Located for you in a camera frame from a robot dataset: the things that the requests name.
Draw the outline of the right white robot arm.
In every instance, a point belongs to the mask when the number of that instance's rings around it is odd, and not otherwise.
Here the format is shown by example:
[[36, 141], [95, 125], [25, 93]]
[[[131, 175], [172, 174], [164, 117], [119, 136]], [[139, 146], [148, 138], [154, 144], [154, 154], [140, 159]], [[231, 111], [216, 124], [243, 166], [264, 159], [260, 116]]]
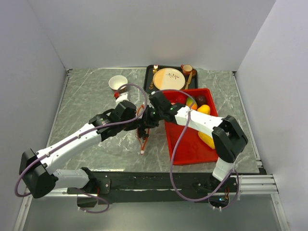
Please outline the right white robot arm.
[[171, 165], [197, 164], [206, 161], [206, 154], [215, 153], [216, 165], [211, 188], [217, 192], [227, 185], [225, 178], [234, 168], [237, 156], [248, 144], [248, 138], [233, 116], [218, 117], [210, 104], [199, 106], [196, 96], [204, 90], [159, 90], [149, 96], [143, 114], [145, 124], [165, 122]]

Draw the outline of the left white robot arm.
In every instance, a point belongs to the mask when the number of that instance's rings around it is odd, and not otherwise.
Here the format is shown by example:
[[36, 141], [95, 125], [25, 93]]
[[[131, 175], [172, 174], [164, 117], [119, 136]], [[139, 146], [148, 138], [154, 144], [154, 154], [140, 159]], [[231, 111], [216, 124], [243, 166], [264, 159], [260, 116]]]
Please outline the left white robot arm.
[[127, 100], [116, 108], [97, 114], [82, 128], [51, 147], [34, 152], [28, 149], [22, 153], [19, 167], [20, 181], [23, 181], [34, 198], [41, 198], [53, 189], [66, 184], [80, 188], [84, 193], [95, 189], [96, 182], [89, 172], [79, 169], [63, 174], [62, 164], [86, 148], [115, 136], [136, 118], [136, 106]]

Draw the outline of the yellow pear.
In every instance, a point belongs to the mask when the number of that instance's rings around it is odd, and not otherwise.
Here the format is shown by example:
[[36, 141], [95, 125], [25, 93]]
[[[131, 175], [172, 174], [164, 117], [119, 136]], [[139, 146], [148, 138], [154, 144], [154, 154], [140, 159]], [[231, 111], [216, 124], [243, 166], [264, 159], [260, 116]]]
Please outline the yellow pear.
[[197, 111], [200, 112], [200, 113], [206, 114], [206, 115], [210, 115], [211, 108], [210, 108], [209, 105], [203, 104], [200, 107], [198, 107]]

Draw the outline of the dark grape bunch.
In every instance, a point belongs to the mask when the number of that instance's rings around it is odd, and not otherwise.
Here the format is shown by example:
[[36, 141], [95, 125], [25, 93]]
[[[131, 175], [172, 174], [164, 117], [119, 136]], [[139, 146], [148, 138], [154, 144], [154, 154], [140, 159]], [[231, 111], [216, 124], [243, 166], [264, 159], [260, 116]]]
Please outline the dark grape bunch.
[[137, 138], [140, 145], [144, 145], [149, 138], [150, 129], [149, 128], [138, 128], [137, 129]]

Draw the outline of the clear zip top bag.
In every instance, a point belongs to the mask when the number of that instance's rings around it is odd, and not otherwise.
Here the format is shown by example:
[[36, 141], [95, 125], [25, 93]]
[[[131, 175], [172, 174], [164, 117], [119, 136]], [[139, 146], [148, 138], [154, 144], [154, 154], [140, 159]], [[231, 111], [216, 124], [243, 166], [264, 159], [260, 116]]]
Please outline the clear zip top bag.
[[[144, 110], [145, 106], [141, 105], [139, 108], [136, 108], [136, 115], [140, 115], [141, 112]], [[143, 116], [145, 113], [142, 114], [142, 116], [132, 122], [125, 123], [124, 125], [125, 128], [119, 132], [117, 135], [110, 137], [100, 144], [101, 147], [106, 149], [106, 152], [110, 154], [112, 151], [116, 153], [121, 153], [121, 152], [127, 152], [129, 147], [135, 147], [138, 149], [139, 152], [141, 152], [145, 146], [140, 145], [139, 140], [137, 138], [137, 129], [138, 128], [145, 128], [143, 125]], [[92, 118], [89, 121], [90, 124], [92, 124], [95, 127], [100, 128], [105, 128], [109, 126], [114, 126], [114, 125], [120, 125], [120, 123], [111, 123], [108, 125], [102, 125], [102, 126], [96, 126], [96, 116]]]

